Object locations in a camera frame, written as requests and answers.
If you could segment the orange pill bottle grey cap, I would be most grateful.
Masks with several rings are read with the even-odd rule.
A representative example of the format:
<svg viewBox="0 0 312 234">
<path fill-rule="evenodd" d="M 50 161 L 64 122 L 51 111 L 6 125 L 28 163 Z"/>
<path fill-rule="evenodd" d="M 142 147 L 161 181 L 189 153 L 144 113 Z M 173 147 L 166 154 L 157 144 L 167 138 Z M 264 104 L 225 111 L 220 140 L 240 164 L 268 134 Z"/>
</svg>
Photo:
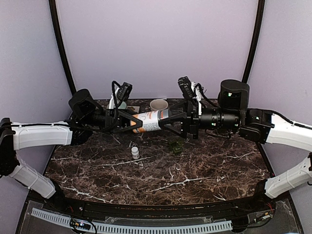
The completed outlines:
<svg viewBox="0 0 312 234">
<path fill-rule="evenodd" d="M 171 114 L 169 109 L 164 109 L 133 115 L 133 117 L 142 121 L 142 127 L 133 129 L 133 132 L 138 134 L 161 130 L 159 121 L 168 118 Z"/>
</svg>

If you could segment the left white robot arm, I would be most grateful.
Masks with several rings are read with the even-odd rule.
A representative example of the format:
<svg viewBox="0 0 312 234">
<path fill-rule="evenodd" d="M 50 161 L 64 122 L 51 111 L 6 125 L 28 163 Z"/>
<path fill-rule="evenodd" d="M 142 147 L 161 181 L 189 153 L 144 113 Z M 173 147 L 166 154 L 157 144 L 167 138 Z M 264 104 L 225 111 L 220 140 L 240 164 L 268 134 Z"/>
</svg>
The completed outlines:
<svg viewBox="0 0 312 234">
<path fill-rule="evenodd" d="M 13 123 L 9 118 L 0 122 L 0 174 L 9 176 L 29 190 L 49 200 L 57 212 L 69 208 L 69 202 L 56 182 L 43 176 L 17 158 L 24 148 L 51 145 L 82 145 L 94 133 L 125 132 L 142 127 L 143 122 L 126 110 L 105 110 L 87 89 L 77 91 L 69 100 L 71 119 L 54 123 Z"/>
</svg>

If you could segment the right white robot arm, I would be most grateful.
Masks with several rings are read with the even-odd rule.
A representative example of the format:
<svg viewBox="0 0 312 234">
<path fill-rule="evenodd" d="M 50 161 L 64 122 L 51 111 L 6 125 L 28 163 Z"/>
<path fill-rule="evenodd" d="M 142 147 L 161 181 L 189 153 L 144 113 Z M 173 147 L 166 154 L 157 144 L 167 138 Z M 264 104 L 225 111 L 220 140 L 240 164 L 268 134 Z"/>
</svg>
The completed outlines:
<svg viewBox="0 0 312 234">
<path fill-rule="evenodd" d="M 201 85 L 191 85 L 188 77 L 178 80 L 184 101 L 180 104 L 183 112 L 169 115 L 159 120 L 159 126 L 185 138 L 191 134 L 198 138 L 200 129 L 224 130 L 228 136 L 232 133 L 246 140 L 260 144 L 281 144 L 312 150 L 312 128 L 292 121 L 282 114 L 264 109 L 249 108 L 248 84 L 234 79 L 221 82 L 217 105 L 210 108 L 201 107 L 201 99 L 195 94 L 203 95 Z"/>
</svg>

